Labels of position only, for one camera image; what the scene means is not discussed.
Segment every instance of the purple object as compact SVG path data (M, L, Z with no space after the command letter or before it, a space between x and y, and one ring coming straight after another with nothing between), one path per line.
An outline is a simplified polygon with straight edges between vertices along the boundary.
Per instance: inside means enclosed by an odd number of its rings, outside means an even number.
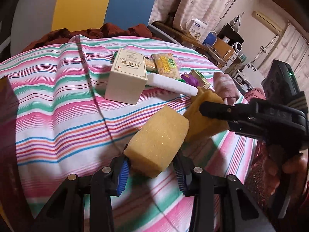
M180 76L187 84L192 85L194 87L198 87L199 83L198 80L193 77L191 74L183 74Z

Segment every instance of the air conditioner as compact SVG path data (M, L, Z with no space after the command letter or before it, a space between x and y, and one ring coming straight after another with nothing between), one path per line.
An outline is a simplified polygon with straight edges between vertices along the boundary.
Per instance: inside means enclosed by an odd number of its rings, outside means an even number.
M262 14L259 11L253 11L252 16L264 26L266 26L269 30L271 30L274 34L278 36L281 34L282 28L270 18L268 18L266 15Z

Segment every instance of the pink towel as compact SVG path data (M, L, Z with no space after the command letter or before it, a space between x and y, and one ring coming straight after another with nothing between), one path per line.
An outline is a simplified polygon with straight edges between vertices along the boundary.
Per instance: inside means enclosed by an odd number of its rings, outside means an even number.
M248 102L250 102L251 99L254 99L254 98L266 99L263 89L262 88L258 88L258 87L256 87L253 90L247 92L244 97L245 97L245 99Z
M214 73L214 91L228 105L234 105L236 100L239 99L239 92L229 74Z

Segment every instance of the metal rod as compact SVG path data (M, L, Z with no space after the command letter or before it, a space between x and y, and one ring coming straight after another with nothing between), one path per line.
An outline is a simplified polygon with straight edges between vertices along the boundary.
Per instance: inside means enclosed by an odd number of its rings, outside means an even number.
M229 12L230 8L233 6L234 2L236 2L236 0L234 0L232 2L232 4L229 6L228 10L224 13L223 17L220 17L220 19L222 19L222 18L224 18L226 16L226 14Z

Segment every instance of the black device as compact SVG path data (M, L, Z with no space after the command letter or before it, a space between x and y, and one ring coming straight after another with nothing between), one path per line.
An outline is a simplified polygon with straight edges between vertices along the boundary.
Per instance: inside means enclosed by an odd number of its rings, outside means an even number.
M244 40L243 38L235 32L231 25L228 23L226 24L219 32L218 38L223 39L224 37L228 37L230 41L228 42L229 46L232 46L235 43L243 44Z
M273 60L262 86L266 99L275 104L287 105L300 92L291 66L276 59Z
M308 145L308 107L305 94L299 91L287 63L274 60L264 81L264 90L266 100L252 99L249 104L235 106L204 102L200 112L203 116L227 120L229 130L238 135L266 141L269 156L281 169L285 161ZM280 185L270 198L268 207L276 218L283 218L296 179L295 175L281 170L279 176Z
M214 194L220 196L221 231L275 232L235 175L212 176L195 167L181 150L173 165L183 195L194 196L189 232L214 231ZM119 196L125 189L129 166L129 159L121 155L93 175L70 174L44 205L30 232L82 232L84 194L90 194L90 232L114 232L110 196Z

